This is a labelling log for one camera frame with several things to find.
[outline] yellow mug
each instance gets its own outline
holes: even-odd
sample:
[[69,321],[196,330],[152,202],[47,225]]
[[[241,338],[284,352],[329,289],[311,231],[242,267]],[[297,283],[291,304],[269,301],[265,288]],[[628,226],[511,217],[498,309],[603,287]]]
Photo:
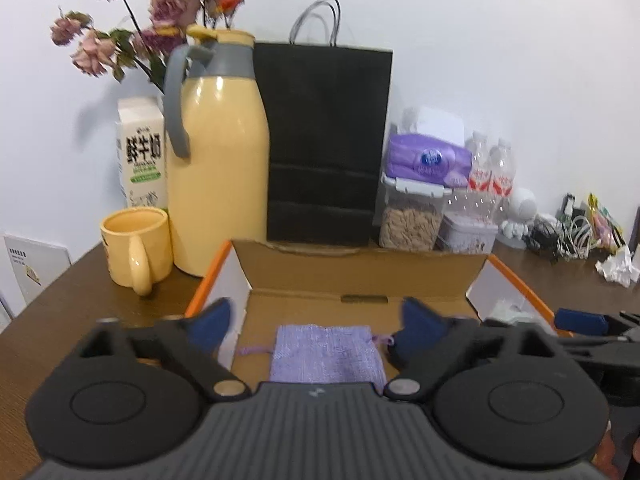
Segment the yellow mug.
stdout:
[[169,217],[155,207],[132,207],[107,216],[100,224],[111,279],[140,296],[164,280],[174,264]]

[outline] wooden table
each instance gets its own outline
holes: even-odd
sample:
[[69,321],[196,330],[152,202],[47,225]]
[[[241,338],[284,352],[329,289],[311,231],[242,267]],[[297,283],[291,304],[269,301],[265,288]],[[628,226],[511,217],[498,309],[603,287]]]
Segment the wooden table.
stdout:
[[[592,312],[640,312],[640,286],[606,283],[594,262],[548,261],[526,251],[496,245],[495,253],[553,310],[562,306]],[[199,280],[177,269],[140,299],[115,285],[100,246],[56,280],[0,335],[0,477],[17,480],[39,460],[24,425],[24,406],[42,380],[88,332],[96,319],[119,317],[146,326],[158,317],[181,314]]]
[[572,308],[603,314],[621,310],[640,314],[640,285],[632,283],[624,288],[607,283],[596,271],[593,258],[552,264],[530,251],[518,251],[498,242],[494,253],[554,312]]

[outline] blue gripper pad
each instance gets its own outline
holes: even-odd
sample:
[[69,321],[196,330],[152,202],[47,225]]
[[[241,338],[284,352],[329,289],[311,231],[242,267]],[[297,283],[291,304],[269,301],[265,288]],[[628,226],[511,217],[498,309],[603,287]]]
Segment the blue gripper pad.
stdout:
[[591,314],[568,308],[561,308],[556,312],[554,323],[557,329],[582,335],[607,335],[609,332],[609,322],[603,314]]
[[394,334],[394,349],[404,362],[431,348],[449,331],[446,319],[415,298],[404,298],[400,309],[403,329]]
[[220,298],[185,321],[189,342],[205,354],[212,354],[231,326],[231,300]]

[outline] mug handle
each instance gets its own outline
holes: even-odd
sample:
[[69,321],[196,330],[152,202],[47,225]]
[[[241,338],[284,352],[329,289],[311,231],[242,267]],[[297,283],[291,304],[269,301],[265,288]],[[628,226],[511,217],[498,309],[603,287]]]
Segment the mug handle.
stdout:
[[146,257],[142,238],[134,235],[129,239],[129,269],[133,290],[139,296],[147,296],[151,292],[151,270]]

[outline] tangled cable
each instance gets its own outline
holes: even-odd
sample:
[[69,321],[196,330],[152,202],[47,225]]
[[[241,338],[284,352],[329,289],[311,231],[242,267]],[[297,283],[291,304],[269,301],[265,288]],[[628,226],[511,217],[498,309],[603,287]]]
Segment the tangled cable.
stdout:
[[526,243],[530,250],[538,254],[549,253],[553,261],[559,258],[584,260],[598,246],[591,224],[585,216],[577,216],[565,222],[557,220],[555,223],[537,217],[526,237]]

